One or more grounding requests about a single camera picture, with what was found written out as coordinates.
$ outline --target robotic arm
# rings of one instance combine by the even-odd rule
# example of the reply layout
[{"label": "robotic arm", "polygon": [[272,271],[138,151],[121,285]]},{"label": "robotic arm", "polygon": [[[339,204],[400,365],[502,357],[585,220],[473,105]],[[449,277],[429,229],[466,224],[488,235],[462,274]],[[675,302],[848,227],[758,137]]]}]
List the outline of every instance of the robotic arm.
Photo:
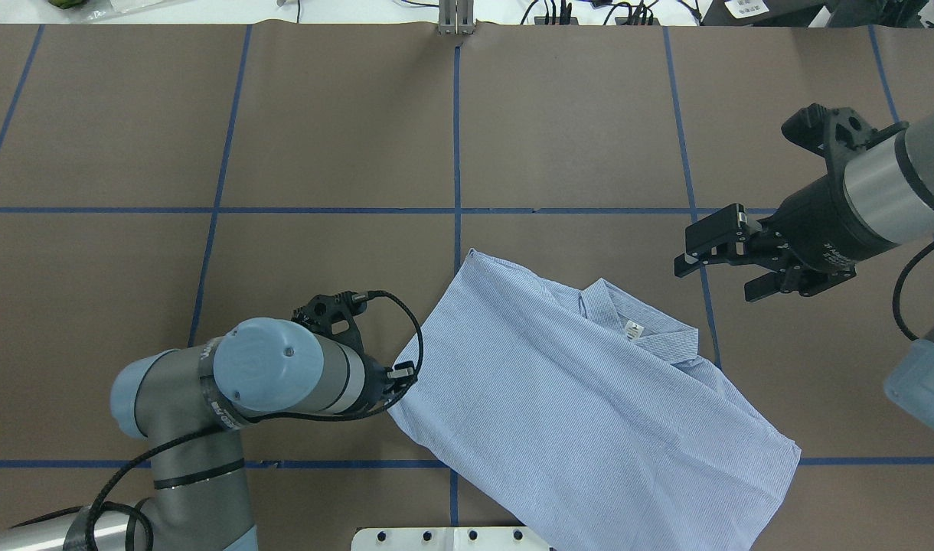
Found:
[{"label": "robotic arm", "polygon": [[[420,356],[384,367],[364,351],[354,317],[387,297],[416,329]],[[351,421],[386,411],[415,383],[422,334],[387,292],[318,295],[291,321],[251,318],[204,346],[125,367],[110,408],[151,450],[114,475],[92,506],[0,534],[0,551],[159,549],[254,551],[256,527],[237,430],[265,419]],[[131,506],[106,495],[151,460],[155,497]]]},{"label": "robotic arm", "polygon": [[[750,219],[733,203],[691,224],[684,255],[674,259],[678,278],[709,264],[757,264],[769,272],[747,282],[748,302],[777,292],[814,296],[854,278],[857,262],[934,231],[934,114],[876,130],[852,109],[814,104],[783,123],[782,132],[824,157],[828,173],[764,219]],[[914,343],[884,389],[934,429],[934,328],[918,338],[898,312],[905,276],[933,249],[934,241],[897,280],[894,314]]]}]

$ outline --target folded shirt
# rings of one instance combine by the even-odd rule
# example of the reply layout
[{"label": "folded shirt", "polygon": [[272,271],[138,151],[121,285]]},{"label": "folded shirt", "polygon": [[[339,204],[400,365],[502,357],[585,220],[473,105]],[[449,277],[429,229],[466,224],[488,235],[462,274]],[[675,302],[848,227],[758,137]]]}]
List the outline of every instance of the folded shirt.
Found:
[{"label": "folded shirt", "polygon": [[799,447],[697,329],[603,279],[472,250],[423,334],[396,423],[559,551],[746,551],[792,481]]}]

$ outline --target gray hinge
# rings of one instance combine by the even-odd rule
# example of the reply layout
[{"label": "gray hinge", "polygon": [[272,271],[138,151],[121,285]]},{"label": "gray hinge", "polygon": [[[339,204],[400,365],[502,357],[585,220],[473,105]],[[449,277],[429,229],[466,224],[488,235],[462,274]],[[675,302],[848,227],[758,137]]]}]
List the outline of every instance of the gray hinge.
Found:
[{"label": "gray hinge", "polygon": [[473,34],[474,0],[439,0],[440,34]]}]

